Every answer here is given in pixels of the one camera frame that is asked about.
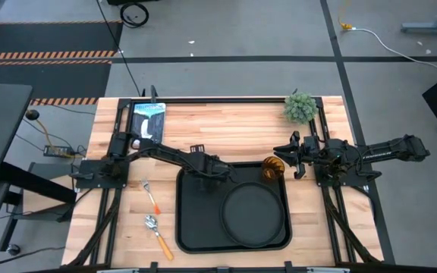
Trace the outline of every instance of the wooden table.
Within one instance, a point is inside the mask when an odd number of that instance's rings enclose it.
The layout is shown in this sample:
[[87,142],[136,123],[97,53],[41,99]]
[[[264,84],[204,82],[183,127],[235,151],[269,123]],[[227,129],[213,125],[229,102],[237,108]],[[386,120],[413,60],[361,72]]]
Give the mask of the wooden table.
[[[326,96],[322,100],[331,138],[353,143],[342,98]],[[98,159],[106,154],[117,104],[118,98],[99,100],[87,158]],[[272,155],[272,147],[287,144],[294,130],[299,130],[302,137],[310,135],[307,125],[299,126],[285,120],[283,107],[281,103],[169,103],[164,144],[184,151],[188,151],[190,145],[205,144],[209,154],[219,155],[226,162],[262,161]],[[318,118],[316,127],[321,130]],[[178,170],[177,166],[150,158],[131,164],[129,182],[121,198],[113,268],[148,268],[151,262],[168,268],[281,267],[284,261],[292,261],[294,266],[334,265],[322,194],[311,167],[307,166],[307,174],[301,180],[293,179],[293,168],[287,168],[285,172],[293,227],[293,238],[288,246],[277,251],[220,254],[186,254],[179,250],[174,240],[175,179]],[[164,256],[155,234],[148,231],[143,223],[145,215],[153,212],[151,202],[140,185],[140,179],[145,176],[162,210],[157,217],[159,231],[174,254],[171,262]],[[344,187],[343,191],[352,231],[372,255],[382,259],[369,200],[350,188]],[[75,258],[94,232],[101,193],[101,190],[94,189],[74,210],[62,264]],[[335,195],[332,193],[331,196],[335,201]],[[338,227],[337,232],[342,259],[347,261],[343,235]],[[107,234],[104,234],[99,262],[104,260],[106,244]]]

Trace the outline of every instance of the green succulent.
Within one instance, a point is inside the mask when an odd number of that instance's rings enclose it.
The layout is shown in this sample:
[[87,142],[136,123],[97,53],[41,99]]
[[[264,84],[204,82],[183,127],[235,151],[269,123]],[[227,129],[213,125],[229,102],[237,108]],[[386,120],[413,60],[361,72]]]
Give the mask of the green succulent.
[[296,93],[285,99],[286,118],[291,122],[307,124],[318,114],[315,99],[306,93]]

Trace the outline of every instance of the gray floor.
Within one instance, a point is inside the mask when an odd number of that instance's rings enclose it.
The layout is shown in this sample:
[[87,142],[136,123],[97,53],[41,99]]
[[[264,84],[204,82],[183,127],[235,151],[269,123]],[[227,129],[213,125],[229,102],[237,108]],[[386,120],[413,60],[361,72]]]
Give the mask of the gray floor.
[[[401,23],[437,18],[436,0],[352,0],[344,22],[377,32],[384,42],[408,55],[437,55],[437,36],[405,35]],[[329,0],[333,21],[343,1]],[[149,23],[124,29],[122,49],[127,57],[318,55],[332,56],[322,9],[313,0],[161,0],[145,3]],[[108,19],[118,9],[103,3]],[[93,0],[7,0],[1,22],[101,20]],[[389,56],[367,33],[339,33],[345,56]],[[373,167],[396,262],[437,266],[437,120],[420,96],[437,82],[437,70],[412,63],[347,63],[348,78],[368,143],[405,133],[421,137],[432,155],[422,163],[384,162]],[[141,87],[154,84],[160,96],[287,95],[298,88],[313,95],[343,95],[335,63],[252,62],[131,64]],[[113,64],[107,96],[135,96],[122,64]],[[91,106],[74,106],[91,111]],[[86,145],[92,119],[51,107],[40,107],[51,133]],[[43,146],[43,136],[22,124],[18,133]],[[16,139],[7,161],[26,168],[50,162],[41,152]],[[4,221],[0,221],[0,230]],[[19,224],[14,242],[24,252],[63,246],[68,224]],[[55,268],[62,252],[1,265],[0,271]],[[0,253],[0,259],[7,258]]]

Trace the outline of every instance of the orange and black striped tape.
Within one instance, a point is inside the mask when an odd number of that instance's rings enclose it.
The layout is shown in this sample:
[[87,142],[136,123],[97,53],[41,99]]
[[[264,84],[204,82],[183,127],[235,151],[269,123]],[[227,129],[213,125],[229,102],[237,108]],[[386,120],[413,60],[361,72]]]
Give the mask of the orange and black striped tape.
[[99,98],[32,99],[30,105],[95,105]]
[[[108,23],[122,23],[122,20],[108,20]],[[0,22],[0,24],[94,24],[105,23],[104,20],[62,21],[62,22]]]
[[46,58],[108,58],[114,56],[114,50],[91,50],[72,52],[0,52],[0,60],[8,59],[46,59]]
[[112,64],[110,60],[74,60],[74,61],[0,61],[0,65],[35,64]]

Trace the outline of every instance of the fork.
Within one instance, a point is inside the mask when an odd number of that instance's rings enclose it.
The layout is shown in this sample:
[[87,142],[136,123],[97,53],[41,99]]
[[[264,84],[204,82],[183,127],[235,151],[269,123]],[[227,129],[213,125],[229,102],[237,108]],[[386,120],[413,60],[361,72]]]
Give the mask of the fork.
[[158,208],[158,205],[156,205],[155,199],[152,197],[151,194],[151,189],[149,188],[149,182],[147,179],[141,179],[141,184],[143,185],[144,189],[146,190],[146,192],[148,192],[148,196],[151,199],[151,203],[155,208],[155,214],[156,215],[160,215],[161,211]]

